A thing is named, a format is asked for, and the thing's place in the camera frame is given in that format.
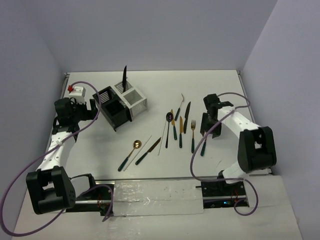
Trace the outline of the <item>black serrated knife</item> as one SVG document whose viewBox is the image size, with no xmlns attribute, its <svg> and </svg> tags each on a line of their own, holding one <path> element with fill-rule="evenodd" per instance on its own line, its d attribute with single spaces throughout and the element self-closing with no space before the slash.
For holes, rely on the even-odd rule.
<svg viewBox="0 0 320 240">
<path fill-rule="evenodd" d="M 123 75 L 122 75 L 122 89 L 123 93 L 126 91 L 127 87 L 127 65 L 123 69 Z"/>
</svg>

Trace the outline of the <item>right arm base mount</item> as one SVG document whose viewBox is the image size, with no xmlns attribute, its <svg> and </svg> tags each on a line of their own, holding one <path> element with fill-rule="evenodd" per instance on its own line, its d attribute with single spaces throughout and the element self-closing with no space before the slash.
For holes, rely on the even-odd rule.
<svg viewBox="0 0 320 240">
<path fill-rule="evenodd" d="M 243 182 L 201 182 L 195 187 L 201 190 L 204 209 L 248 207 L 247 194 Z"/>
</svg>

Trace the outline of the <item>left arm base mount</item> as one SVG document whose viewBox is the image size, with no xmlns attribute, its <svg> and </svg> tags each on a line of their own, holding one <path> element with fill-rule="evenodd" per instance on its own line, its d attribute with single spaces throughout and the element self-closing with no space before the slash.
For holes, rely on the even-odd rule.
<svg viewBox="0 0 320 240">
<path fill-rule="evenodd" d="M 111 190 L 107 187 L 98 187 L 76 198 L 73 208 L 66 210 L 67 213 L 97 212 L 105 216 L 111 203 Z"/>
</svg>

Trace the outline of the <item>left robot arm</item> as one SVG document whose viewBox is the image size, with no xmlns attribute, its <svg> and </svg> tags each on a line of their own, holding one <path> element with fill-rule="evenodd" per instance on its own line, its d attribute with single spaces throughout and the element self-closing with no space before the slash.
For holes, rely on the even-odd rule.
<svg viewBox="0 0 320 240">
<path fill-rule="evenodd" d="M 48 154 L 36 171 L 29 172 L 26 184 L 31 204 L 37 215 L 73 208 L 76 192 L 64 166 L 75 145 L 79 122 L 96 120 L 98 108 L 94 99 L 80 102 L 75 97 L 64 97 L 54 103 L 56 117 L 53 121 Z"/>
</svg>

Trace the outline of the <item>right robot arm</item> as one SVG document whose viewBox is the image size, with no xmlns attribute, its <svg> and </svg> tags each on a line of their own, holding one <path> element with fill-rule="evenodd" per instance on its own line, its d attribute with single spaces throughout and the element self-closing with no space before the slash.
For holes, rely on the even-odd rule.
<svg viewBox="0 0 320 240">
<path fill-rule="evenodd" d="M 253 123 L 236 110 L 230 101 L 221 101 L 217 94 L 203 98 L 206 113 L 202 114 L 200 133 L 204 138 L 217 138 L 225 125 L 238 138 L 237 158 L 230 167 L 221 170 L 217 183 L 220 194 L 227 196 L 235 183 L 257 170 L 264 170 L 277 163 L 273 131 L 268 126 Z"/>
</svg>

